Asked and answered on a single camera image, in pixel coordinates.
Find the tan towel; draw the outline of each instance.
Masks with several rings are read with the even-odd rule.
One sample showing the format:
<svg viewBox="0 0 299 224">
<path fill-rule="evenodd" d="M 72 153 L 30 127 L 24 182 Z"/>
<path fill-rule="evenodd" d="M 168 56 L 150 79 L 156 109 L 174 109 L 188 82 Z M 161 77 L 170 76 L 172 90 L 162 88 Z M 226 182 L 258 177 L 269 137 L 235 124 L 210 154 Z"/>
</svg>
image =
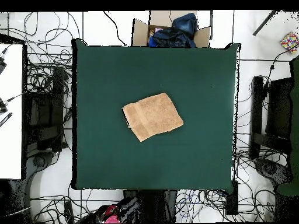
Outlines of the tan towel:
<svg viewBox="0 0 299 224">
<path fill-rule="evenodd" d="M 140 142 L 183 125 L 183 120 L 166 93 L 130 103 L 122 109 L 128 127 Z"/>
</svg>

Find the green tabletop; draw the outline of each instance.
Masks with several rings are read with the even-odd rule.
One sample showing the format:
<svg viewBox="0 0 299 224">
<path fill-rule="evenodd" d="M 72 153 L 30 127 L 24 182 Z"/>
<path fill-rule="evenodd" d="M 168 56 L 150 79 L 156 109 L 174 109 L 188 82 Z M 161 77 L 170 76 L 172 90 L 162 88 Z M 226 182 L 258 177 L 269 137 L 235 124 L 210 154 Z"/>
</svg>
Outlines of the green tabletop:
<svg viewBox="0 0 299 224">
<path fill-rule="evenodd" d="M 222 50 L 74 44 L 77 189 L 231 188 L 238 44 Z M 184 125 L 140 142 L 121 108 L 162 92 Z"/>
</svg>

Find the open cardboard box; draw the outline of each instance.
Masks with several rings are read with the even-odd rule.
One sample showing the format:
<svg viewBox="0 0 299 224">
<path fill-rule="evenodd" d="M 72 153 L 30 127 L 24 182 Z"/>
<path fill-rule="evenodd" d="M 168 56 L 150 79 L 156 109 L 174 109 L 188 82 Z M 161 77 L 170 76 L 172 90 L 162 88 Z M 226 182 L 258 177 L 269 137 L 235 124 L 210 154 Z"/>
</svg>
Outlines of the open cardboard box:
<svg viewBox="0 0 299 224">
<path fill-rule="evenodd" d="M 148 33 L 151 29 L 170 28 L 174 19 L 184 16 L 188 13 L 194 13 L 197 16 L 197 10 L 150 10 L 149 24 L 134 19 L 132 43 L 131 46 L 147 46 Z M 194 42 L 196 47 L 208 47 L 210 44 L 210 30 L 211 27 L 198 29 L 194 35 Z"/>
</svg>

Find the white desk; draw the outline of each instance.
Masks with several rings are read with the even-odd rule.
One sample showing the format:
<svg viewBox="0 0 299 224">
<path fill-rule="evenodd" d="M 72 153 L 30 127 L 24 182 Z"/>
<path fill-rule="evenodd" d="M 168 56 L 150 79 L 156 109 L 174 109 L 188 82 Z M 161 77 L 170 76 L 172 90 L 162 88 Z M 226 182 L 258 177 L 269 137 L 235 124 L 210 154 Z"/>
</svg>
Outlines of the white desk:
<svg viewBox="0 0 299 224">
<path fill-rule="evenodd" d="M 0 44 L 0 53 L 7 46 Z M 22 45 L 10 46 L 4 61 L 7 66 L 0 74 L 0 97 L 3 101 L 22 93 Z M 0 127 L 0 179 L 21 179 L 22 96 L 12 100 L 7 109 L 0 115 L 2 121 L 12 113 L 12 117 Z"/>
</svg>

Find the brown towel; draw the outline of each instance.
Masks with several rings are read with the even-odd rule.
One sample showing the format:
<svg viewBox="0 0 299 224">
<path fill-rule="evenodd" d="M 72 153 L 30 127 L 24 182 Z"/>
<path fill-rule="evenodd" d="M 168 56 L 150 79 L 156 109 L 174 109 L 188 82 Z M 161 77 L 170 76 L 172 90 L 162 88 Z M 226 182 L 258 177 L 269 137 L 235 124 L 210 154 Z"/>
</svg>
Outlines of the brown towel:
<svg viewBox="0 0 299 224">
<path fill-rule="evenodd" d="M 140 142 L 183 125 L 183 120 L 166 93 L 130 103 L 122 109 L 128 127 Z"/>
</svg>

